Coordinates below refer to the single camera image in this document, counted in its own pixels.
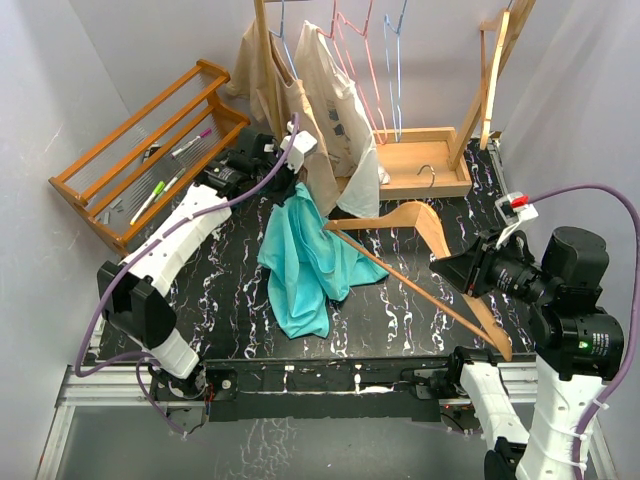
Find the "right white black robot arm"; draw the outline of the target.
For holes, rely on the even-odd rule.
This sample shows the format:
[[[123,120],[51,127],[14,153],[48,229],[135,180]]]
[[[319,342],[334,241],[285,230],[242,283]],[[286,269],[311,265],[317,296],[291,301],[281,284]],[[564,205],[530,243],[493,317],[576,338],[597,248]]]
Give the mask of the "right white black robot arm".
[[[586,469],[592,435],[580,418],[618,373],[624,348],[620,324],[597,305],[609,264],[606,242],[559,227],[537,262],[523,232],[505,245],[498,239],[498,232],[484,232],[466,252],[430,268],[473,299],[497,291],[527,305],[537,355],[532,424],[522,425],[486,350],[456,348],[447,370],[429,383],[471,400],[486,437],[485,478],[572,479]]]

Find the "teal t shirt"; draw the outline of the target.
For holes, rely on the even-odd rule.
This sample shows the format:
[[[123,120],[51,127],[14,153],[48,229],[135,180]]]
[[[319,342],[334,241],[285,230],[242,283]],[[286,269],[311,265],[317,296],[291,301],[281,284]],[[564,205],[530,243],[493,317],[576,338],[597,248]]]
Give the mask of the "teal t shirt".
[[[307,187],[273,207],[258,253],[269,270],[268,298],[276,321],[290,339],[325,338],[330,322],[326,303],[341,302],[353,287],[377,283],[388,272],[324,229],[328,219]]]

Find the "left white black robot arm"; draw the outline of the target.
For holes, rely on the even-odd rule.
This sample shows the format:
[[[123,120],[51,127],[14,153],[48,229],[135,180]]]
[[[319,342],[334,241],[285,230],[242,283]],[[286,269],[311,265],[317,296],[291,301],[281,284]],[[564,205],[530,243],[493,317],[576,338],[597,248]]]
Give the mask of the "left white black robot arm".
[[[196,183],[158,230],[120,263],[105,262],[98,271],[100,301],[95,316],[125,334],[140,349],[120,357],[152,362],[150,372],[172,393],[197,399],[206,391],[199,354],[182,337],[177,315],[166,300],[171,284],[206,238],[231,216],[232,208],[265,190],[279,174],[297,174],[318,141],[288,125],[275,165],[255,186],[230,199]]]

